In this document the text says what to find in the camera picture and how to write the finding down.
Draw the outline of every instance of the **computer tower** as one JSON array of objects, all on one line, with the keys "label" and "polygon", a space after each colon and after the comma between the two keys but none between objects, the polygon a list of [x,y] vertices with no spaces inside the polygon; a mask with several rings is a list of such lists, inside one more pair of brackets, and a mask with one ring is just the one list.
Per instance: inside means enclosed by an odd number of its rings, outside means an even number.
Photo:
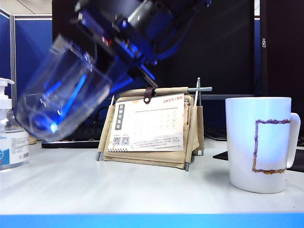
[{"label": "computer tower", "polygon": [[260,25],[261,95],[291,97],[304,122],[304,1],[261,0]]}]

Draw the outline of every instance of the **transparent cup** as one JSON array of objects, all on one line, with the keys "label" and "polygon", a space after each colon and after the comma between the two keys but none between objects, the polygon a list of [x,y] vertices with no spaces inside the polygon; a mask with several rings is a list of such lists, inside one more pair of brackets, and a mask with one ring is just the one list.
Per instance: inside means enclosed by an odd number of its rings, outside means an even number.
[{"label": "transparent cup", "polygon": [[92,58],[59,36],[18,98],[14,113],[35,137],[58,141],[70,135],[109,95],[112,81]]}]

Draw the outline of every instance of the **qr code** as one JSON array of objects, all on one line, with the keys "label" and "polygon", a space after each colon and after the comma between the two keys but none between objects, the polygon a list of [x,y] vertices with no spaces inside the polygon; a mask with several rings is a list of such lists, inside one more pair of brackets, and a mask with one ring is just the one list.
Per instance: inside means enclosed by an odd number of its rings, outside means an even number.
[{"label": "qr code", "polygon": [[113,145],[120,145],[120,139],[121,139],[121,137],[114,137]]},{"label": "qr code", "polygon": [[129,145],[130,137],[123,137],[122,139],[122,145]]}]

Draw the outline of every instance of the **calendar page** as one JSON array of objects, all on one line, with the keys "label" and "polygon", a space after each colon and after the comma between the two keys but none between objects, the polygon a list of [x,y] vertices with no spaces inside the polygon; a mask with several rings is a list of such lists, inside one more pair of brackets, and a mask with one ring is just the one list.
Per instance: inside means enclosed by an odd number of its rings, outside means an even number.
[{"label": "calendar page", "polygon": [[184,94],[117,102],[107,151],[183,151]]}]

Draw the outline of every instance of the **white desk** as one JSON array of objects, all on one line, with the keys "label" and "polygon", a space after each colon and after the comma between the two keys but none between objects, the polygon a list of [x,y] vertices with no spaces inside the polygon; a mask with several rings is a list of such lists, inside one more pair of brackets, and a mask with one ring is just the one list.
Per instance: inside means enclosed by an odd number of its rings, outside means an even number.
[{"label": "white desk", "polygon": [[304,173],[287,171],[278,194],[239,190],[228,162],[212,156],[226,142],[205,143],[189,172],[96,161],[96,149],[30,146],[29,164],[1,171],[1,214],[304,212]]}]

